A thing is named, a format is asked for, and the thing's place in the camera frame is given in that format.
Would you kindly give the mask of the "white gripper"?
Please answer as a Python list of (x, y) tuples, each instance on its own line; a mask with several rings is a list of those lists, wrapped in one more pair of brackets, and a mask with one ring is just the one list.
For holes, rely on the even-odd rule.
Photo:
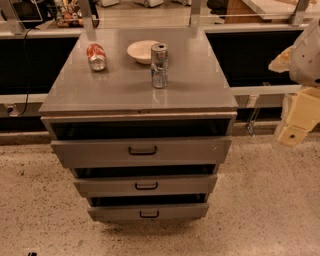
[(277, 142), (286, 147), (300, 144), (320, 122), (320, 89), (303, 87), (284, 97)]

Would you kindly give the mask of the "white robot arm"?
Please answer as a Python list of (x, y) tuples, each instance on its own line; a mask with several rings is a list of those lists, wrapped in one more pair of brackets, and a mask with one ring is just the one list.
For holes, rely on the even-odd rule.
[(283, 100), (281, 121), (275, 131), (275, 144), (293, 148), (320, 123), (320, 26), (314, 19), (292, 46), (282, 51), (268, 66), (277, 73), (289, 72), (301, 85)]

